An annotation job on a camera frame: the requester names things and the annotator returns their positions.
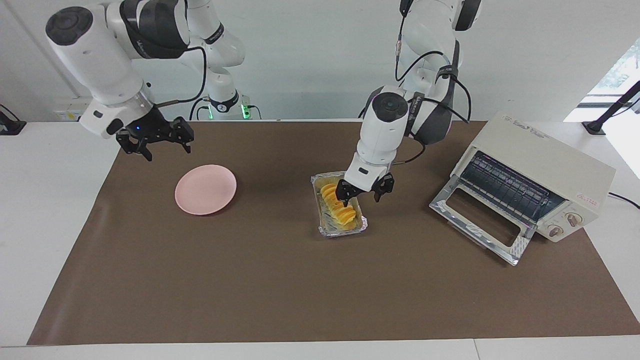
label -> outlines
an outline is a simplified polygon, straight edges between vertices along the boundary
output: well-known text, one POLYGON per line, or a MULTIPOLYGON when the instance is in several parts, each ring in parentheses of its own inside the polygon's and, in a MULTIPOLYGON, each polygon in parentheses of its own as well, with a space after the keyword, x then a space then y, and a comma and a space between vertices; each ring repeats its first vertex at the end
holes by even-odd
POLYGON ((600 205, 598 204, 598 202, 596 200, 593 200, 592 198, 588 197, 587 195, 584 195, 583 193, 579 193, 577 196, 578 199, 586 202, 587 204, 589 204, 592 208, 599 208, 600 205))
POLYGON ((548 140, 549 139, 549 135, 543 133, 542 131, 535 129, 527 124, 524 124, 523 122, 519 122, 517 120, 512 119, 509 116, 505 116, 504 120, 507 120, 508 122, 512 123, 514 126, 519 127, 520 129, 529 132, 530 134, 543 139, 543 140, 548 140))
POLYGON ((436 206, 438 207, 438 209, 440 209, 440 211, 442 213, 446 213, 447 212, 447 202, 445 200, 440 200, 436 203, 436 206))
POLYGON ((529 239, 518 236, 509 249, 509 253, 513 256, 516 256, 517 258, 520 258, 522 257, 522 254, 524 253, 524 250, 527 248, 528 244, 529 239))
POLYGON ((482 229, 480 229, 478 225, 475 225, 471 222, 467 224, 466 228, 470 233, 472 233, 473 235, 476 235, 479 238, 484 235, 484 232, 482 231, 482 229))

white table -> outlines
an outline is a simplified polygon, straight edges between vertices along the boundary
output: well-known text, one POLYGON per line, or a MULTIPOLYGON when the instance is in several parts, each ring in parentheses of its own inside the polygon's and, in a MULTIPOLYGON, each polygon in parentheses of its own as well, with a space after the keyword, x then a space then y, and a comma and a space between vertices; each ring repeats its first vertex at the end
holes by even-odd
MULTIPOLYGON (((587 135, 580 124, 534 126, 615 167, 612 191, 640 199, 640 180, 606 138, 587 135)), ((30 123, 20 136, 0 137, 0 359, 640 358, 640 336, 23 347, 117 152, 114 140, 77 123, 30 123)), ((607 199, 586 230, 640 318, 640 214, 607 199)))

clear plastic tray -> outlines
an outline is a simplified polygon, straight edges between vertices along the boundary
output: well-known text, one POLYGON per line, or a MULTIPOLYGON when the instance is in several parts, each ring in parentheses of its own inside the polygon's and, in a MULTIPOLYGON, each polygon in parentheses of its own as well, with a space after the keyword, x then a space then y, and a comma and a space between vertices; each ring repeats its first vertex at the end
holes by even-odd
POLYGON ((336 223, 329 212, 329 208, 322 198, 320 189, 327 184, 337 184, 340 179, 344 178, 344 171, 342 172, 327 172, 324 174, 318 174, 311 177, 311 183, 314 186, 314 194, 316 196, 316 204, 318 206, 318 214, 320 216, 320 226, 318 229, 320 233, 327 238, 334 238, 336 236, 344 236, 351 234, 358 234, 367 229, 367 218, 362 216, 362 210, 357 198, 349 200, 349 204, 353 206, 356 211, 355 226, 345 227, 336 223))

oven knob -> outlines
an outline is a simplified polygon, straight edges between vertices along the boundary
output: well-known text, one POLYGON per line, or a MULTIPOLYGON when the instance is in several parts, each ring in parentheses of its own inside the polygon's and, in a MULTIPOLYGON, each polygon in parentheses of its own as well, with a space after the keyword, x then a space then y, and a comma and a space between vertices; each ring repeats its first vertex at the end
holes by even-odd
POLYGON ((549 227, 549 236, 552 238, 555 238, 558 235, 562 235, 564 233, 564 230, 562 230, 562 227, 559 227, 557 225, 551 225, 549 227))
POLYGON ((571 227, 577 227, 582 224, 582 216, 578 214, 569 213, 566 215, 566 219, 571 227))

pink plate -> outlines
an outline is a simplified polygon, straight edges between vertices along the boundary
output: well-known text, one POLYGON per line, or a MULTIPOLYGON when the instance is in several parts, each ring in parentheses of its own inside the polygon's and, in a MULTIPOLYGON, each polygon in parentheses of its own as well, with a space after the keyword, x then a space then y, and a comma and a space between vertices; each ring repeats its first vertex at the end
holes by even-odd
POLYGON ((192 215, 221 210, 236 194, 236 177, 220 165, 203 165, 185 174, 175 187, 175 202, 192 215))

